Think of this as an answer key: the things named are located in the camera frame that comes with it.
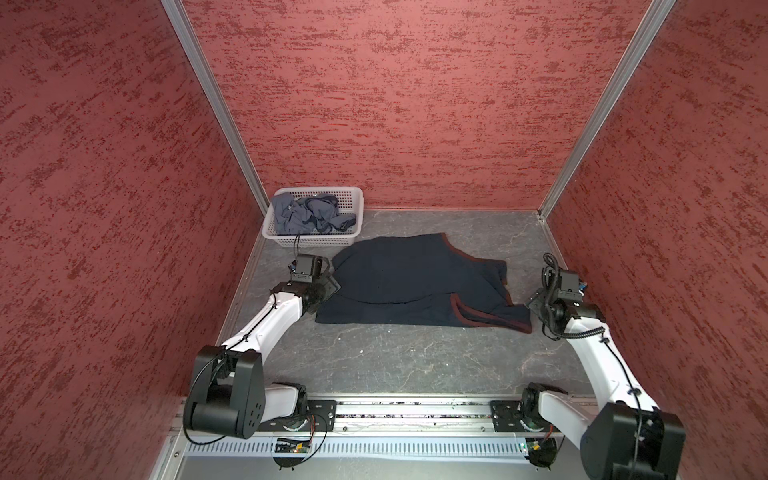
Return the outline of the navy tank top red trim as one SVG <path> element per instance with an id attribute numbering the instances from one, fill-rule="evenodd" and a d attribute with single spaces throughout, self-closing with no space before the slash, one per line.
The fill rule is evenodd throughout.
<path id="1" fill-rule="evenodd" d="M 340 289 L 320 306 L 321 324 L 533 331 L 529 310 L 507 290 L 506 262 L 471 256 L 443 233 L 361 241 L 332 265 Z"/>

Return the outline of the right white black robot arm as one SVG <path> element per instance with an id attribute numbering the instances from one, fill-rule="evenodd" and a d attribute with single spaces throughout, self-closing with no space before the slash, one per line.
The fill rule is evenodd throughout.
<path id="1" fill-rule="evenodd" d="M 580 452 L 590 479 L 675 479 L 686 440 L 681 420 L 642 389 L 621 356 L 599 309 L 578 291 L 540 290 L 529 309 L 577 354 L 595 394 L 591 414 L 567 394 L 530 384 L 521 422 L 554 427 Z"/>

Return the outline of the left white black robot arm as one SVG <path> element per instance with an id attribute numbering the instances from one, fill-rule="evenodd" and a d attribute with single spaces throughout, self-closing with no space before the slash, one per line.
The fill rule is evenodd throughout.
<path id="1" fill-rule="evenodd" d="M 182 429 L 248 439 L 265 422 L 305 419 L 306 388 L 294 383 L 267 384 L 264 363 L 288 329 L 314 313 L 340 290 L 331 275 L 310 283 L 289 281 L 274 287 L 264 307 L 221 345 L 207 345 L 194 362 Z"/>

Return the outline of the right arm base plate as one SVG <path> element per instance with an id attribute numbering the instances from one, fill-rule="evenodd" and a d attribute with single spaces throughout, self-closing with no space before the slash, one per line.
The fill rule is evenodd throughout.
<path id="1" fill-rule="evenodd" d="M 490 411 L 496 433 L 560 433 L 557 427 L 540 415 L 536 406 L 520 400 L 493 400 Z"/>

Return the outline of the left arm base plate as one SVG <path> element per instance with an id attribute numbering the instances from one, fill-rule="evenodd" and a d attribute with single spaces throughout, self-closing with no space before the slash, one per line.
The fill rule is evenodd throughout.
<path id="1" fill-rule="evenodd" d="M 277 417 L 262 422 L 259 432 L 332 431 L 336 417 L 337 402 L 334 400 L 300 400 L 290 416 Z"/>

